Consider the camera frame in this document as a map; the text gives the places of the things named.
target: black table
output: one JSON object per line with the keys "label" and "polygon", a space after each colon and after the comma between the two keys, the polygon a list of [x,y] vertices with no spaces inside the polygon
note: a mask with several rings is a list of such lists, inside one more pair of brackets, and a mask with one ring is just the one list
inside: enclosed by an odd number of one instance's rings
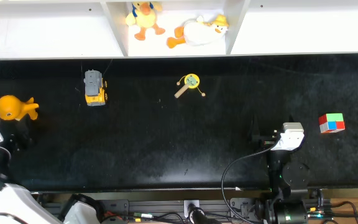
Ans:
{"label": "black table", "polygon": [[[82,74],[108,65],[110,101],[89,107]],[[187,73],[200,76],[205,98],[173,96]],[[217,188],[231,161],[254,152],[253,114],[264,133],[290,115],[302,123],[305,143],[292,159],[310,167],[310,187],[358,187],[358,54],[5,61],[3,95],[40,105],[37,144],[11,162],[32,191]],[[320,134],[325,113],[343,113],[346,130]],[[226,181],[267,189],[265,156],[236,164]]]}

